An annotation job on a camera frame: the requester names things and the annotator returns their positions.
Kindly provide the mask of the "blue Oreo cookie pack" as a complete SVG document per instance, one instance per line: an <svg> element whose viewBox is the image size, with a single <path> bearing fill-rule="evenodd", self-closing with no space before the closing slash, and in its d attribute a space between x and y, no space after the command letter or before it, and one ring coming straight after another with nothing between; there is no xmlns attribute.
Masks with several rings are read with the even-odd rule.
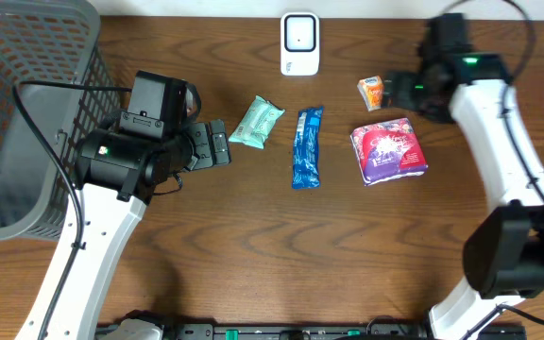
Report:
<svg viewBox="0 0 544 340"><path fill-rule="evenodd" d="M323 107L301 110L293 143L293 180L295 190L320 186L318 171L319 142Z"/></svg>

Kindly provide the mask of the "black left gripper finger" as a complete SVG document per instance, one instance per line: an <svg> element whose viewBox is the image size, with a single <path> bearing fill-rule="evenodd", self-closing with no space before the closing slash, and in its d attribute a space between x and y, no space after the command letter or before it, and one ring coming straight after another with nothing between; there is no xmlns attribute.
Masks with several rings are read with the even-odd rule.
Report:
<svg viewBox="0 0 544 340"><path fill-rule="evenodd" d="M226 127L221 119L210 123L212 133L212 157L215 165L228 165L231 162L230 147Z"/></svg>
<svg viewBox="0 0 544 340"><path fill-rule="evenodd" d="M196 123L192 125L191 134L195 143L195 156L197 161L193 170L201 170L213 167L213 137L208 123Z"/></svg>

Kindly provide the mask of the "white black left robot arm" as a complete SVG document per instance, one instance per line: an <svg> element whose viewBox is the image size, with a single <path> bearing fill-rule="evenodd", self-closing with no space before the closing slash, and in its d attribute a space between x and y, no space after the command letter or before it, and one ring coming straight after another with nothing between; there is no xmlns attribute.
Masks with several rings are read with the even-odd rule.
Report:
<svg viewBox="0 0 544 340"><path fill-rule="evenodd" d="M78 186L20 339L92 339L120 256L156 186L230 162L223 121L196 123L164 142L98 128L82 142Z"/></svg>

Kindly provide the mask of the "small orange carton box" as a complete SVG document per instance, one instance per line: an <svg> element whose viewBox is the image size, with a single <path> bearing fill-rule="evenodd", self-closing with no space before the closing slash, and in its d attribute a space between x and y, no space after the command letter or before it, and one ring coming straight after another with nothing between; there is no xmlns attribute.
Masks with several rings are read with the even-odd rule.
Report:
<svg viewBox="0 0 544 340"><path fill-rule="evenodd" d="M368 111L375 111L382 107L383 81L379 76L361 79L357 88L365 101Z"/></svg>

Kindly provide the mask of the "red purple snack bag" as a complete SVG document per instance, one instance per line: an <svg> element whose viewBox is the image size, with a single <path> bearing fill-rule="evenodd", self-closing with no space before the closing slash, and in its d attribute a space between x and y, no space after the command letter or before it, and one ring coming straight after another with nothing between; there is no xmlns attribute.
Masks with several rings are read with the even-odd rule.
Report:
<svg viewBox="0 0 544 340"><path fill-rule="evenodd" d="M421 176L428 169L407 118L357 127L349 137L365 186Z"/></svg>

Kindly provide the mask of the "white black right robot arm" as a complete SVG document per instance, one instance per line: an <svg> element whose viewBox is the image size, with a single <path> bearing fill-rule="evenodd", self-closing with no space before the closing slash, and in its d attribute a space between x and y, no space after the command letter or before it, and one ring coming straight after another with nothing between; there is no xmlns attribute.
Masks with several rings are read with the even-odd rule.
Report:
<svg viewBox="0 0 544 340"><path fill-rule="evenodd" d="M520 72L496 54L467 53L383 79L390 106L462 130L484 185L488 216L464 244L464 277L428 313L435 339L476 339L544 291L544 166L519 113Z"/></svg>

